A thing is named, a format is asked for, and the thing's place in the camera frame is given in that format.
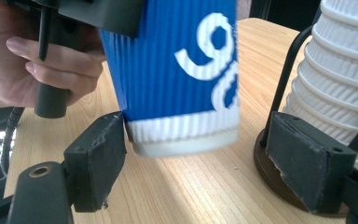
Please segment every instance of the white cup rim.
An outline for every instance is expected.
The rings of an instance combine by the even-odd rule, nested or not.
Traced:
[[[286,107],[289,107],[286,110],[291,110],[293,112],[293,115],[296,116],[295,110],[293,109],[293,106],[292,106],[291,97],[290,97],[290,95],[292,95],[292,94],[295,94],[296,96],[294,96],[294,97],[296,97],[297,99],[299,99],[299,100],[302,100],[302,99],[301,99],[301,97],[298,95],[298,93],[296,91],[291,91],[289,93],[289,95],[287,96],[287,98],[286,98]],[[344,145],[344,146],[347,146],[349,144],[349,143],[342,142],[342,141],[338,141],[338,142],[340,144]]]
[[[358,52],[352,49],[345,49],[335,43],[332,43],[326,39],[324,39],[321,35],[318,34],[315,27],[312,28],[312,40],[316,41],[318,44],[324,46],[327,49],[334,51],[340,55],[346,56],[348,58],[352,58],[358,60]]]
[[[325,122],[328,122],[334,126],[337,126],[338,128],[342,128],[342,129],[345,129],[347,131],[350,131],[350,132],[358,132],[358,128],[357,127],[354,127],[354,126],[351,126],[349,124],[345,124],[345,123],[341,123],[341,122],[338,122],[336,120],[333,120],[333,119],[330,119],[326,116],[324,116],[323,114],[321,114],[320,112],[314,110],[311,106],[307,105],[306,102],[304,102],[304,100],[298,95],[298,93],[296,92],[296,86],[293,85],[292,87],[292,94],[294,97],[296,97],[296,100],[298,101],[298,103],[305,109],[307,110],[310,114],[312,114],[312,116],[316,117],[317,119],[321,119],[321,120],[324,120]]]
[[[298,77],[301,79],[301,83],[313,94],[323,98],[325,101],[328,101],[332,104],[336,104],[342,107],[347,107],[348,109],[354,110],[358,112],[358,105],[350,104],[345,101],[339,100],[333,96],[327,95],[324,92],[314,88],[303,76],[300,69],[297,69]]]
[[[321,64],[317,63],[315,61],[315,59],[312,58],[312,56],[310,56],[310,53],[307,48],[305,48],[305,50],[304,50],[304,56],[305,56],[306,62],[309,63],[310,66],[313,69],[315,69],[317,72],[319,72],[327,77],[330,77],[336,81],[339,81],[339,82],[345,83],[347,85],[358,88],[358,80],[350,78],[350,77],[344,77],[339,73],[336,73],[334,71],[331,71],[328,68],[323,67]]]
[[[336,20],[346,23],[348,25],[357,26],[358,27],[358,18],[350,16],[348,14],[339,13],[338,11],[328,7],[325,1],[321,3],[321,11],[324,15]]]

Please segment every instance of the black metal stand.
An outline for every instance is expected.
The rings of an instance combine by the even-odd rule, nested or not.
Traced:
[[[63,163],[20,174],[15,194],[0,201],[0,223],[69,224],[72,204],[77,212],[106,207],[126,153],[122,113],[98,118],[64,151]]]
[[[276,192],[279,196],[281,196],[283,199],[285,199],[287,202],[291,203],[292,205],[294,205],[302,210],[312,212],[315,215],[324,216],[324,217],[347,217],[347,223],[358,223],[358,170],[356,170],[355,168],[352,168],[352,171],[346,175],[344,173],[341,173],[340,175],[338,175],[336,172],[339,169],[338,167],[340,166],[339,163],[341,161],[344,163],[346,162],[346,164],[342,164],[343,166],[348,166],[348,165],[352,166],[350,160],[354,160],[354,157],[353,157],[353,155],[349,155],[349,154],[351,154],[350,152],[349,152],[348,156],[346,157],[347,159],[345,159],[345,157],[342,157],[342,159],[340,159],[338,157],[338,159],[336,159],[335,163],[338,163],[337,167],[333,167],[331,164],[327,164],[327,165],[323,164],[325,166],[325,171],[327,171],[327,173],[329,173],[329,175],[330,175],[327,178],[327,179],[330,179],[330,182],[329,181],[322,182],[323,187],[324,187],[324,189],[323,189],[324,194],[327,194],[327,195],[322,195],[321,191],[319,192],[321,194],[321,195],[319,195],[320,203],[315,204],[314,210],[313,209],[310,210],[310,207],[312,207],[312,206],[310,206],[307,202],[304,202],[304,198],[307,198],[307,196],[309,196],[308,194],[311,194],[311,192],[306,192],[306,191],[303,191],[303,192],[296,191],[295,192],[294,188],[292,188],[292,186],[293,186],[292,183],[287,180],[288,178],[282,178],[282,175],[283,175],[282,167],[281,167],[281,169],[278,169],[278,167],[277,167],[278,163],[280,163],[280,165],[291,164],[289,161],[286,161],[286,160],[289,160],[290,156],[287,156],[287,159],[283,158],[279,162],[277,162],[277,161],[273,161],[269,155],[269,147],[274,147],[274,150],[276,150],[275,146],[269,145],[269,141],[272,141],[270,139],[272,139],[273,138],[272,136],[274,136],[276,134],[280,134],[281,140],[278,140],[278,141],[280,143],[283,142],[282,148],[287,149],[288,147],[299,147],[299,145],[296,145],[296,146],[291,145],[290,146],[290,143],[288,143],[288,142],[284,143],[285,141],[288,141],[288,140],[286,139],[286,136],[282,136],[283,129],[290,129],[289,134],[287,134],[288,139],[298,138],[298,136],[301,134],[307,135],[307,132],[304,131],[304,128],[296,129],[296,127],[295,127],[296,125],[293,126],[293,124],[291,124],[291,121],[289,121],[289,119],[299,119],[299,118],[288,117],[287,120],[282,119],[283,122],[282,122],[282,124],[280,124],[280,122],[276,122],[275,117],[279,117],[278,115],[276,115],[276,113],[277,113],[277,111],[280,107],[280,104],[282,102],[284,90],[286,88],[288,79],[290,77],[290,73],[292,71],[292,67],[293,67],[294,61],[296,59],[296,55],[297,55],[300,47],[304,43],[304,41],[307,39],[308,36],[310,36],[311,28],[312,27],[309,27],[308,29],[301,32],[296,37],[296,39],[292,43],[292,46],[290,47],[290,49],[287,53],[286,61],[284,63],[283,69],[282,69],[281,78],[278,83],[278,87],[277,87],[277,90],[275,93],[275,97],[274,97],[271,109],[269,111],[266,128],[260,133],[260,135],[258,135],[256,142],[255,142],[255,151],[254,151],[255,165],[257,167],[258,172],[260,173],[262,178],[266,181],[268,186],[274,192]],[[275,126],[282,125],[282,130],[280,130],[279,133],[277,133],[277,131],[271,131],[270,130],[271,125],[272,125],[271,123],[275,123],[274,124]],[[321,138],[324,138],[324,136],[321,134],[320,131],[313,131],[313,132],[316,132],[317,136],[321,136]],[[315,141],[312,140],[308,144],[312,145],[314,142]],[[358,134],[354,137],[354,139],[348,145],[348,148],[350,148],[350,150],[352,150],[354,152],[358,152]],[[302,150],[304,152],[310,151],[310,150],[312,150],[312,146],[305,146],[305,148],[302,148]],[[327,156],[325,156],[325,158],[328,159],[335,154],[339,155],[339,153],[342,152],[342,150],[339,147],[333,148],[333,150],[331,150],[331,148],[328,148],[325,152],[327,153],[326,154]],[[286,155],[291,154],[290,150],[286,150],[284,153],[286,153]],[[295,156],[298,159],[304,159],[304,157],[306,157],[305,154],[304,155],[300,154],[300,155],[295,155]],[[307,178],[310,180],[314,180],[314,182],[320,181],[320,179],[317,179],[320,177],[316,176],[316,175],[307,175]],[[338,207],[337,207],[338,209],[326,208],[326,207],[328,207],[330,202],[335,202],[335,204],[338,205]]]

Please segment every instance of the cup stack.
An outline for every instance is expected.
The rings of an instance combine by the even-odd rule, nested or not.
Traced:
[[[358,133],[358,0],[323,0],[321,11],[283,112],[347,146]]]

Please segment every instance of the wooden table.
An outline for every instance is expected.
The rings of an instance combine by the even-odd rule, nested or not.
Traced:
[[[266,124],[296,34],[258,19],[238,21],[238,141],[214,152],[164,159],[137,156],[126,142],[127,159],[109,195],[109,207],[95,214],[74,214],[76,224],[344,223],[343,218],[317,217],[281,200],[255,168],[255,139]],[[296,64],[302,59],[301,50]],[[63,151],[95,119],[117,110],[106,66],[97,90],[70,106],[65,118],[41,119],[32,109],[26,110],[18,127],[6,195],[14,192],[21,171],[42,161],[62,161]]]

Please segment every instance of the black bracket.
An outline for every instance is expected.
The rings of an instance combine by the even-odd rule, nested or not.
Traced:
[[[98,118],[64,151],[63,163],[20,174],[14,195],[0,202],[0,223],[68,224],[72,204],[77,212],[105,208],[126,153],[122,113]]]
[[[358,223],[358,134],[346,147],[306,121],[278,113],[296,55],[312,26],[295,38],[283,65],[266,128],[255,142],[255,165],[287,202],[326,217]]]

